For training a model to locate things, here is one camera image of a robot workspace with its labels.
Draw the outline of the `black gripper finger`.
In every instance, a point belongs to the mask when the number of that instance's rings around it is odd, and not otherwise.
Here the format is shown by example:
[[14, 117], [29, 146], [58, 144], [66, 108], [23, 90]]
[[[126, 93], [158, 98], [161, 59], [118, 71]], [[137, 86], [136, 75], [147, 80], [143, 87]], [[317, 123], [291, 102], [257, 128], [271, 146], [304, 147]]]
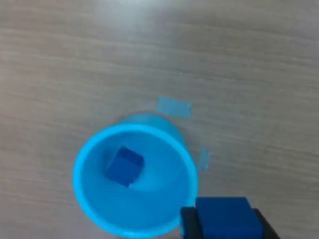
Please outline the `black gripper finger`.
[[201, 226], [195, 207], [182, 207], [181, 227], [184, 239], [203, 239]]
[[266, 218], [263, 216], [260, 210], [254, 208], [253, 211], [263, 226], [262, 239], [280, 239], [279, 235], [276, 233], [276, 231], [273, 229], [270, 223], [266, 220]]

